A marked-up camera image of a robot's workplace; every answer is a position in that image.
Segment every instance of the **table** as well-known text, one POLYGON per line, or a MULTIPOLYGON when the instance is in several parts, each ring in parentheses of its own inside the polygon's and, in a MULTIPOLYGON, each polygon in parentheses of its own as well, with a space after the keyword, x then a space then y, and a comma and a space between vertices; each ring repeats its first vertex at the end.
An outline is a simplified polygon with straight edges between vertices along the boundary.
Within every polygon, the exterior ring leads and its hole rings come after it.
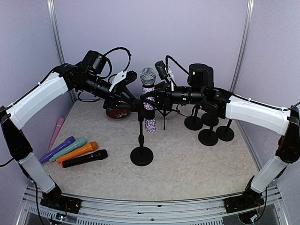
MULTIPOLYGON (((198 141, 199 131, 188 130, 185 118, 176 112, 166 117, 165 131, 162 116, 156 114, 156 132, 144 132, 153 162, 138 167, 130 161, 130 152, 138 146, 137 113, 115 120, 106 116, 102 105, 103 101, 76 101, 53 146, 71 135, 85 136, 106 149, 108 158, 65 169, 57 163, 44 165, 64 193, 137 201, 198 199, 241 192, 257 173, 235 122, 231 142, 219 140, 207 147, 198 141)), ((190 115, 192 107, 180 107, 180 112, 190 115)), ((218 126, 226 124, 227 120, 220 120, 218 126)))

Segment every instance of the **microphone head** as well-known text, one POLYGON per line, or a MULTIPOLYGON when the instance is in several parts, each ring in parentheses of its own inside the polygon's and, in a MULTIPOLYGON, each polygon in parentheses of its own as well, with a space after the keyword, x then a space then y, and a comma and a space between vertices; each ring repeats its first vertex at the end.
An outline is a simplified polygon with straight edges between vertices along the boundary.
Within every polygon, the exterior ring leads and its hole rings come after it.
POLYGON ((142 84, 145 86, 154 85, 156 79, 155 70, 150 67, 142 69, 140 72, 140 79, 142 81, 142 84))

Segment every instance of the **black stand pole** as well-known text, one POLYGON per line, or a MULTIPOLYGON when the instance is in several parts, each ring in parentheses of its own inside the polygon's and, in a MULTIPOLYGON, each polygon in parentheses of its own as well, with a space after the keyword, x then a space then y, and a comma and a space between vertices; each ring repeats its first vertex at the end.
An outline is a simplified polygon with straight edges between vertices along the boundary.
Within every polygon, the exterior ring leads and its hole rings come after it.
POLYGON ((234 138, 234 132, 230 128, 232 120, 229 120, 227 126, 220 126, 217 128, 217 136, 224 142, 229 142, 234 138))
POLYGON ((219 123, 219 119, 218 117, 215 117, 209 113, 205 113, 202 115, 201 117, 203 124, 205 124, 206 126, 210 127, 210 126, 216 126, 219 123))
POLYGON ((203 127, 201 119, 197 117, 199 109, 200 106, 195 105, 195 114, 186 117, 186 119, 184 120, 184 125, 190 130, 200 130, 203 127))
POLYGON ((209 129, 204 129, 199 132, 198 140, 206 145, 206 146, 213 146, 218 142, 218 135, 216 132, 213 131, 214 126, 211 126, 209 129))
POLYGON ((138 121, 140 123, 140 135, 139 135, 139 147, 136 147, 132 150, 130 154, 130 159, 133 164, 138 166, 146 166, 149 165, 153 160, 153 152, 144 146, 145 139, 143 135, 143 116, 138 113, 138 121))

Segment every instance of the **green microphone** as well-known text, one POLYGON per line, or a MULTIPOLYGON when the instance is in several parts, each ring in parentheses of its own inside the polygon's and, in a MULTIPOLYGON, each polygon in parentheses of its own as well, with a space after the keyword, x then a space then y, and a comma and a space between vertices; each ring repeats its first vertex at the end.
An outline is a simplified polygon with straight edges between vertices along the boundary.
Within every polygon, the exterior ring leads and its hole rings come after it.
POLYGON ((58 153, 54 154, 49 162, 54 162, 59 157, 68 154, 75 149, 81 148, 82 146, 86 145, 88 140, 85 137, 78 138, 74 143, 70 144, 69 146, 65 147, 63 150, 59 151, 58 153))

